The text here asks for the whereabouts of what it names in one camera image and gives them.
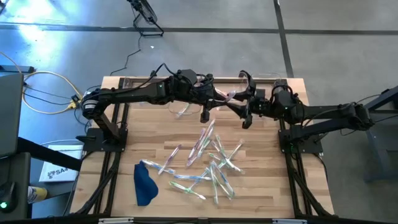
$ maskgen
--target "blue towel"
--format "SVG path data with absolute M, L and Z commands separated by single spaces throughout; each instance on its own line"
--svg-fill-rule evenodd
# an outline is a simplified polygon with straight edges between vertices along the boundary
M 138 206 L 147 206 L 159 193 L 159 189 L 154 180 L 149 177 L 148 169 L 142 161 L 135 165 L 134 184 L 136 185 Z

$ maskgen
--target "wooden tabletop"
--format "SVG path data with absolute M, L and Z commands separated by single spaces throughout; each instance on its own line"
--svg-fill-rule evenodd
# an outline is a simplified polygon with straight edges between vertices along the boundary
M 104 77 L 102 87 L 118 86 L 120 77 Z M 304 81 L 301 78 L 287 79 L 295 93 L 299 94 L 304 104 L 308 104 Z M 266 89 L 266 97 L 271 92 L 270 84 L 258 84 L 258 88 Z M 242 90 L 244 87 L 237 78 L 216 79 L 215 86 L 223 91 Z M 159 188 L 159 194 L 146 207 L 138 207 L 134 189 L 134 165 L 140 159 L 148 159 L 163 164 L 178 144 L 182 144 L 170 167 L 181 175 L 200 175 L 211 161 L 207 152 L 216 152 L 212 146 L 207 147 L 204 155 L 192 166 L 185 167 L 187 157 L 200 137 L 201 128 L 206 128 L 210 122 L 200 122 L 200 107 L 189 108 L 191 115 L 176 118 L 176 112 L 183 103 L 157 106 L 148 103 L 131 103 L 127 118 L 128 139 L 126 150 L 122 153 L 118 172 L 112 216 L 129 217 L 236 217 L 236 218 L 288 218 L 294 217 L 292 199 L 290 196 L 284 155 L 280 152 L 277 131 L 279 122 L 270 118 L 253 117 L 249 129 L 242 129 L 239 120 L 227 108 L 210 111 L 215 121 L 215 134 L 219 134 L 227 154 L 237 145 L 240 139 L 245 143 L 234 157 L 233 163 L 245 171 L 242 175 L 223 168 L 227 180 L 235 191 L 235 198 L 227 199 L 219 189 L 219 205 L 213 201 L 213 188 L 210 181 L 199 183 L 194 191 L 204 195 L 207 200 L 201 200 L 194 195 L 184 194 L 169 185 L 170 180 L 189 187 L 192 181 L 175 180 L 170 174 L 157 175 L 157 170 L 148 167 L 150 177 Z M 119 110 L 119 119 L 123 107 Z M 105 114 L 110 119 L 113 105 Z M 92 153 L 83 161 L 76 192 L 73 198 L 71 212 L 77 211 L 89 199 L 98 185 L 103 163 L 103 152 Z M 308 188 L 326 210 L 333 213 L 325 171 L 321 162 L 312 154 L 303 154 L 303 164 Z M 302 193 L 298 191 L 302 205 Z M 101 210 L 104 209 L 108 187 L 104 191 Z

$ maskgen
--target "transparent plastic stick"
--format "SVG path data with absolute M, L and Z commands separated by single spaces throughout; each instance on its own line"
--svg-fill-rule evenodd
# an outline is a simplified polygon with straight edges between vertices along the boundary
M 210 130 L 213 129 L 213 126 L 214 126 L 214 123 L 215 123 L 215 122 L 216 122 L 216 119 L 213 119 L 213 120 L 211 121 L 211 123 L 209 124 L 209 126 L 207 127 L 205 137 L 200 141 L 200 143 L 199 143 L 199 145 L 198 145 L 198 148 L 199 148 L 199 149 L 201 149 L 202 145 L 205 143 L 205 140 L 206 140 L 208 137 L 211 136 L 211 135 L 209 136 L 209 133 L 210 133 Z
M 238 172 L 244 174 L 244 171 L 243 171 L 242 169 L 240 169 L 239 167 L 235 166 L 235 165 L 227 158 L 227 156 L 225 155 L 225 152 L 222 152 L 221 149 L 219 149 L 219 147 L 217 146 L 217 143 L 215 143 L 214 141 L 212 141 L 211 144 L 212 144 L 212 145 L 214 146 L 214 148 L 218 151 L 218 153 L 222 156 L 222 160 L 225 161 L 225 162 L 228 164 L 228 166 L 230 166 L 230 168 L 232 168 L 232 169 L 234 169 L 234 170 L 236 170 L 236 171 L 238 171 Z
M 229 155 L 228 159 L 232 160 L 232 158 L 235 156 L 236 152 L 242 147 L 242 145 L 244 144 L 244 140 L 241 139 L 239 140 L 238 145 L 235 147 L 234 151 L 231 152 L 231 155 Z
M 195 151 L 198 148 L 199 143 L 201 142 L 201 140 L 205 137 L 205 132 L 206 129 L 202 128 L 201 133 L 200 133 L 200 138 L 199 140 L 195 143 L 195 145 L 193 146 L 191 153 L 188 156 L 188 162 L 187 162 L 187 167 L 192 165 L 193 161 L 196 159 L 196 157 L 193 157 L 195 155 Z
M 221 171 L 221 169 L 217 166 L 217 164 L 216 164 L 215 161 L 212 161 L 212 162 L 211 162 L 211 166 L 214 168 L 214 170 L 217 170 L 217 171 L 218 171 L 218 173 L 220 174 L 221 178 L 223 179 L 223 181 L 224 181 L 226 187 L 228 188 L 229 192 L 228 192 L 226 189 L 223 188 L 223 189 L 225 190 L 225 192 L 229 195 L 229 197 L 233 198 L 233 197 L 235 196 L 235 192 L 234 192 L 234 190 L 233 190 L 231 184 L 229 184 L 228 180 L 226 179 L 224 173 L 223 173 L 223 172 Z
M 161 170 L 161 168 L 162 168 L 162 165 L 160 165 L 160 164 L 158 164 L 156 162 L 152 162 L 152 161 L 149 161 L 147 159 L 141 159 L 141 161 L 143 163 L 145 163 L 146 165 L 148 165 L 150 167 L 153 167 L 153 168 L 156 168 L 158 170 Z M 170 168 L 165 168 L 164 172 L 168 172 L 169 174 L 175 174 L 175 170 L 170 169 Z
M 166 162 L 164 163 L 163 167 L 161 168 L 161 170 L 158 172 L 158 174 L 160 175 L 163 170 L 166 168 L 167 164 L 169 164 L 171 162 L 171 160 L 173 159 L 173 157 L 176 155 L 176 153 L 178 152 L 178 150 L 181 148 L 181 144 L 179 144 L 174 151 L 171 153 L 171 155 L 169 156 L 169 158 L 167 158 Z
M 174 177 L 181 180 L 211 180 L 210 177 L 202 177 L 195 175 L 174 175 Z
M 183 114 L 188 110 L 188 108 L 190 107 L 190 105 L 191 105 L 190 103 L 187 103 L 187 104 L 185 105 L 184 109 L 177 113 L 176 118 L 177 118 L 177 119 L 180 118 L 181 115 L 183 115 Z
M 202 145 L 202 147 L 200 148 L 200 150 L 198 151 L 198 156 L 199 158 L 201 158 L 201 155 L 203 154 L 203 151 L 206 149 L 206 147 L 209 145 L 210 143 L 210 138 L 207 138 L 207 140 L 205 141 L 205 143 Z
M 200 195 L 200 194 L 194 192 L 193 190 L 188 189 L 188 188 L 186 188 L 186 187 L 184 187 L 184 186 L 182 186 L 182 185 L 180 185 L 180 184 L 178 184 L 178 183 L 176 183 L 176 182 L 170 181 L 169 184 L 170 184 L 171 186 L 173 186 L 173 187 L 176 187 L 176 188 L 178 188 L 178 189 L 180 189 L 180 190 L 183 190 L 184 193 L 186 193 L 186 194 L 193 194 L 193 195 L 198 196 L 198 197 L 199 197 L 200 199 L 202 199 L 202 200 L 206 200 L 205 196 Z
M 216 177 L 214 175 L 213 166 L 210 166 L 210 177 L 211 177 L 211 180 L 212 180 L 212 183 L 213 183 L 214 203 L 216 203 L 216 205 L 218 205 L 217 181 L 216 181 Z
M 241 139 L 240 142 L 239 142 L 239 144 L 238 144 L 238 146 L 236 146 L 236 148 L 235 148 L 234 151 L 231 153 L 231 155 L 229 155 L 229 157 L 228 157 L 229 160 L 231 160 L 231 159 L 235 156 L 236 152 L 240 149 L 240 147 L 242 146 L 243 143 L 244 143 L 244 141 L 243 141 L 243 139 Z M 226 164 L 225 161 L 221 162 L 220 164 L 218 164 L 218 168 L 221 169 L 223 166 L 225 166 L 225 164 Z M 201 177 L 205 177 L 207 174 L 208 174 L 208 171 L 205 170 L 205 171 L 202 173 Z M 191 185 L 191 187 L 189 187 L 189 189 L 192 189 L 192 188 L 193 188 L 197 183 L 199 183 L 200 181 L 201 181 L 201 180 L 196 180 L 196 181 Z
M 213 159 L 216 159 L 216 160 L 218 160 L 218 161 L 221 161 L 221 159 L 220 159 L 218 156 L 214 155 L 213 153 L 210 153 L 210 152 L 209 152 L 209 156 L 212 157 Z
M 224 147 L 223 147 L 223 145 L 221 144 L 220 136 L 219 136 L 218 134 L 216 135 L 216 140 L 217 140 L 218 145 L 220 146 L 221 151 L 223 151 L 223 152 L 225 153 Z
M 225 192 L 226 196 L 228 197 L 228 199 L 231 200 L 231 199 L 233 198 L 233 196 L 231 196 L 230 193 L 228 192 L 228 190 L 224 187 L 224 185 L 221 184 L 221 182 L 218 180 L 217 176 L 214 175 L 213 178 L 216 180 L 217 184 L 224 190 L 224 192 Z

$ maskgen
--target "clear plastic object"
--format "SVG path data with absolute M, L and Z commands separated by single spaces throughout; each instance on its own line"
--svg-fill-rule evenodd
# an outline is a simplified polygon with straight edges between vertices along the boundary
M 195 175 L 174 175 L 174 177 L 181 180 L 211 180 L 210 177 L 202 177 Z
M 164 169 L 166 168 L 167 164 L 169 164 L 172 159 L 174 158 L 174 156 L 176 155 L 176 153 L 178 152 L 178 150 L 181 148 L 181 145 L 179 144 L 174 151 L 171 153 L 171 155 L 169 156 L 169 158 L 167 158 L 166 162 L 164 163 L 163 167 L 160 169 L 160 171 L 158 172 L 158 174 L 160 175 Z
M 221 176 L 221 179 L 223 180 L 225 186 L 223 184 L 221 184 L 221 182 L 217 179 L 216 176 L 214 176 L 214 178 L 216 179 L 218 185 L 221 186 L 221 188 L 225 191 L 225 193 L 227 194 L 228 198 L 231 200 L 234 196 L 235 196 L 235 192 L 231 186 L 231 184 L 229 184 L 228 180 L 226 179 L 224 173 L 221 171 L 221 169 L 217 166 L 215 161 L 211 162 L 211 167 L 213 168 L 213 170 L 217 171 L 217 173 L 219 173 L 219 175 Z
M 200 138 L 198 139 L 198 141 L 195 143 L 195 145 L 193 146 L 191 153 L 188 156 L 188 162 L 187 162 L 187 167 L 192 165 L 193 161 L 195 161 L 196 157 L 194 157 L 195 155 L 195 151 L 198 149 L 199 144 L 201 142 L 201 140 L 205 137 L 205 133 L 206 133 L 206 129 L 202 128 L 201 133 L 200 133 Z
M 217 145 L 217 143 L 215 143 L 214 141 L 212 141 L 211 144 L 212 144 L 213 147 L 218 151 L 218 153 L 222 156 L 222 159 L 221 159 L 221 160 L 222 160 L 223 162 L 225 161 L 225 162 L 228 164 L 228 166 L 229 166 L 230 168 L 232 168 L 232 169 L 234 169 L 234 170 L 236 170 L 236 171 L 238 171 L 238 172 L 244 174 L 244 171 L 243 171 L 242 169 L 240 169 L 239 167 L 235 166 L 235 165 L 228 159 L 228 157 L 226 156 L 225 152 L 223 152 L 223 151 L 219 148 L 219 146 Z
M 147 160 L 147 159 L 141 159 L 141 161 L 142 161 L 143 163 L 145 163 L 146 165 L 148 165 L 148 166 L 150 166 L 150 167 L 153 167 L 153 168 L 155 168 L 155 169 L 161 170 L 161 168 L 162 168 L 162 165 L 157 164 L 156 162 L 152 162 L 152 161 L 149 161 L 149 160 Z M 175 174 L 175 170 L 170 169 L 170 168 L 164 169 L 164 172 L 167 172 L 167 173 L 169 173 L 169 174 Z
M 170 181 L 169 184 L 170 184 L 172 187 L 175 187 L 175 188 L 177 188 L 177 189 L 183 190 L 184 193 L 186 193 L 186 194 L 193 194 L 193 195 L 198 196 L 198 197 L 199 197 L 200 199 L 202 199 L 202 200 L 206 200 L 205 196 L 200 195 L 200 194 L 194 192 L 193 190 L 191 190 L 191 188 L 186 188 L 186 187 L 184 187 L 184 186 L 182 186 L 182 185 L 180 185 L 180 184 L 178 184 L 178 183 L 176 183 L 176 182 L 174 182 L 174 181 Z

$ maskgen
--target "gray floor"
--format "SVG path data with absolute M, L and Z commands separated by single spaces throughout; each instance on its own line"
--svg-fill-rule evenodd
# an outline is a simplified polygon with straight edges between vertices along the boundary
M 150 3 L 159 24 L 165 27 L 277 28 L 271 0 Z M 384 30 L 397 29 L 398 24 L 397 1 L 281 0 L 280 5 L 286 29 Z M 45 10 L 26 13 L 34 7 Z M 122 0 L 10 0 L 0 22 L 130 27 L 132 18 L 128 4 Z M 137 49 L 138 38 L 135 32 L 41 31 L 21 27 L 0 30 L 0 50 L 20 65 L 61 73 L 84 91 L 122 67 L 126 55 Z M 356 101 L 398 84 L 396 35 L 288 35 L 287 43 L 294 77 L 305 79 L 312 105 Z M 173 32 L 164 38 L 141 39 L 141 49 L 131 57 L 128 69 L 117 75 L 148 75 L 166 62 L 174 70 L 192 68 L 218 77 L 236 76 L 241 69 L 254 75 L 274 72 L 286 77 L 279 34 Z M 0 57 L 0 63 L 9 62 Z M 28 82 L 37 89 L 73 94 L 66 83 L 49 75 L 38 75 Z M 29 102 L 43 110 L 59 109 L 33 99 Z M 83 126 L 72 113 L 44 115 L 23 105 L 20 136 L 45 142 L 83 134 Z M 341 137 L 337 132 L 331 133 L 323 140 L 323 146 L 336 214 L 398 222 L 397 182 L 363 181 L 373 160 L 365 134 Z M 41 162 L 34 161 L 32 178 L 38 178 L 39 170 Z M 65 197 L 37 203 L 34 217 L 60 215 L 65 203 Z

